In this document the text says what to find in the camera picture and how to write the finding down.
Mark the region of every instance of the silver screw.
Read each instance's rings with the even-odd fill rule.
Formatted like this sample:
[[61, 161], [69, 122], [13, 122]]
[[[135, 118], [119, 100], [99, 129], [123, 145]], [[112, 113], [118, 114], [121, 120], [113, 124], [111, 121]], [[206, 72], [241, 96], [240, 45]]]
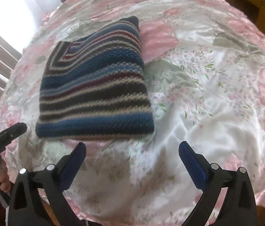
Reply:
[[47, 166], [47, 170], [52, 171], [55, 168], [54, 164], [50, 164]]
[[26, 168], [22, 168], [22, 169], [20, 169], [20, 174], [24, 174], [24, 173], [26, 173]]
[[219, 168], [219, 165], [216, 164], [216, 163], [212, 163], [211, 164], [211, 168], [214, 169], [214, 170], [217, 170]]
[[246, 173], [246, 169], [244, 167], [240, 167], [239, 171], [242, 172], [242, 173]]

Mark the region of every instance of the blue gripper pad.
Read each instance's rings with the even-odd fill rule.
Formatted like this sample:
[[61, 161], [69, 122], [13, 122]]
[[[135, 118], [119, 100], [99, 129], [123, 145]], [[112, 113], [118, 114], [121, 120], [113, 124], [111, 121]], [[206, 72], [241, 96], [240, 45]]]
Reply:
[[84, 159], [86, 157], [85, 144], [80, 142], [71, 154], [63, 156], [57, 163], [59, 189], [61, 191], [70, 188], [77, 172], [79, 171]]
[[186, 141], [181, 142], [178, 153], [196, 188], [204, 192], [208, 187], [210, 164], [203, 155], [196, 154]]

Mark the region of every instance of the striped knitted sweater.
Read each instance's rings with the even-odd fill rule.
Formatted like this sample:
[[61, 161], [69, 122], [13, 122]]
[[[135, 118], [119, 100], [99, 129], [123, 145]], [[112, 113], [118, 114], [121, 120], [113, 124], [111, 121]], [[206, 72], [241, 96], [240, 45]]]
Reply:
[[40, 138], [110, 138], [152, 133], [137, 17], [57, 44], [40, 87]]

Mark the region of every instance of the satin tablecloth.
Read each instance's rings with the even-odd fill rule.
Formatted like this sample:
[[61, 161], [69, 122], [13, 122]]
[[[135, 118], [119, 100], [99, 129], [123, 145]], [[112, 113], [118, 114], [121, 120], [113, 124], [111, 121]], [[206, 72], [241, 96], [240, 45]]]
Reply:
[[35, 134], [40, 82], [56, 43], [132, 15], [156, 131], [85, 142], [87, 158], [64, 192], [75, 213], [103, 224], [180, 225], [201, 195], [178, 156], [183, 140], [225, 169], [246, 167], [265, 206], [265, 36], [225, 0], [67, 0], [24, 50], [1, 98], [0, 131], [28, 125], [2, 154], [11, 181], [22, 167], [43, 169], [77, 144]]

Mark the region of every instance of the finger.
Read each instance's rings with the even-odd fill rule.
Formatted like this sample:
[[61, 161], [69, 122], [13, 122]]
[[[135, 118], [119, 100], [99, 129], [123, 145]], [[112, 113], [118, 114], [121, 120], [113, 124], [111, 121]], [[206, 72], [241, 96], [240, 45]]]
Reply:
[[4, 160], [2, 160], [2, 171], [1, 173], [7, 173], [7, 165], [6, 162]]
[[9, 180], [9, 176], [7, 173], [0, 174], [0, 183], [7, 182]]
[[11, 184], [10, 182], [5, 182], [5, 183], [2, 183], [1, 186], [0, 186], [0, 189], [2, 191], [4, 191], [5, 193], [8, 193], [10, 191], [10, 188], [11, 188]]

